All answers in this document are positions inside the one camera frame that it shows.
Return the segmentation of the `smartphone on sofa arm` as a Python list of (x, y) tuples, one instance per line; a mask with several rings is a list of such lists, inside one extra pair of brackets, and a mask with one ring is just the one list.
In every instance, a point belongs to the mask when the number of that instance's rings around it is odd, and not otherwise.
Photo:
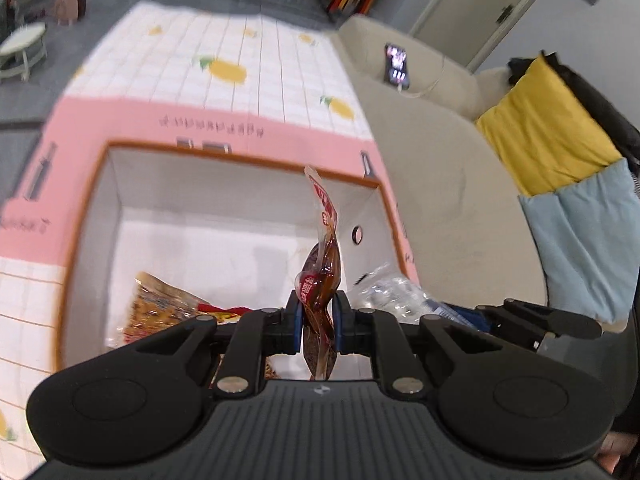
[(384, 81), (401, 90), (409, 88), (407, 52), (404, 48), (386, 44)]

